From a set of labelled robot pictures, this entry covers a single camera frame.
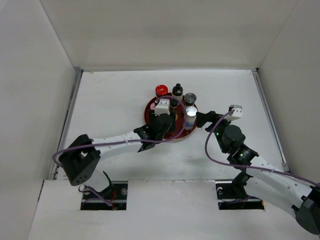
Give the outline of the black knob salt grinder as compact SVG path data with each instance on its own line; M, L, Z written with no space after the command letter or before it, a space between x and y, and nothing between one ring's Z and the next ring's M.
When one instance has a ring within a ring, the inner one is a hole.
M183 101L184 89L180 83L177 83L173 88L171 95L176 97L178 100Z

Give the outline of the pink lid spice bottle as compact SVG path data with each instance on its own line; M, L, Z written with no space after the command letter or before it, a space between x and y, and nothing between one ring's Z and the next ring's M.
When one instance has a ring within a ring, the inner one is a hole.
M153 102L153 103L150 105L150 109L154 111L155 108L156 108L156 104Z

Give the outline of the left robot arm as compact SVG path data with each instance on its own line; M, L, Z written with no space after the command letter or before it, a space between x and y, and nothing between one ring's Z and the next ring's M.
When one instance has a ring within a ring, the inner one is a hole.
M83 134L68 148L58 153L58 161L69 183L72 186L79 186L93 176L101 160L150 150L164 142L165 135L172 131L175 125L175 114L162 113L150 123L123 135L90 138L87 134Z

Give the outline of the blue label silver cap bottle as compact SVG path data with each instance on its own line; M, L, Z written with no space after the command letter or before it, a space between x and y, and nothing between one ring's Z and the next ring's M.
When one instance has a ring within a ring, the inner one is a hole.
M194 124L197 119L197 112L198 109L195 106L187 106L185 109L185 123L184 123L184 129L185 130L191 130L194 127Z

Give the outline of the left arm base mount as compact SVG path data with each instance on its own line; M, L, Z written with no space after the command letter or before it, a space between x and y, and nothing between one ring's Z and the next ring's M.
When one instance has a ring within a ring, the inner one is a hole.
M125 211L127 209L128 181L112 181L105 171L100 173L104 180L102 191L87 184L80 185L82 211Z

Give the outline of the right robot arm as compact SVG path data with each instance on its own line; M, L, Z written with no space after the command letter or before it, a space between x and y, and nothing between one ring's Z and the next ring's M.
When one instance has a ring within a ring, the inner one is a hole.
M215 111L196 114L196 125L208 136L215 136L224 154L226 166L240 173L233 179L232 192L238 198L246 195L262 199L287 212L307 232L320 234L320 185L305 177L279 170L256 151L245 145L245 135L231 122L240 118L236 109L226 114Z

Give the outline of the black lid spice bottle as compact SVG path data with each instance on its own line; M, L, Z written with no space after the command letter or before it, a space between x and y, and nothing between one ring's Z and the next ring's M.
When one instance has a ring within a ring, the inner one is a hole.
M175 98L172 98L170 100L170 110L173 111L173 112L176 112L178 106L179 106L178 100L175 99Z

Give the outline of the clear cap pepper grinder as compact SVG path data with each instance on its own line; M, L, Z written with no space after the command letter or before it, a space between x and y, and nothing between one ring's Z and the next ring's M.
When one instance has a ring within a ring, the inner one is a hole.
M184 95L184 105L189 107L189 106L194 106L195 102L197 100L197 96L192 93L192 92L188 92Z

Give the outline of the red lid sauce jar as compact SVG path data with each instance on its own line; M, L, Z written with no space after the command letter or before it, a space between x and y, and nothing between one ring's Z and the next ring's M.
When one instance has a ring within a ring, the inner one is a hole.
M166 96L168 92L169 92L168 87L164 84L160 84L155 88L155 95L157 98Z

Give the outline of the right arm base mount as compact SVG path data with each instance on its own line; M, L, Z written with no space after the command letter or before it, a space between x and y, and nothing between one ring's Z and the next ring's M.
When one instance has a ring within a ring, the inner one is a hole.
M234 179L215 182L219 210L264 210L262 199L248 195L244 189L250 177L239 173Z

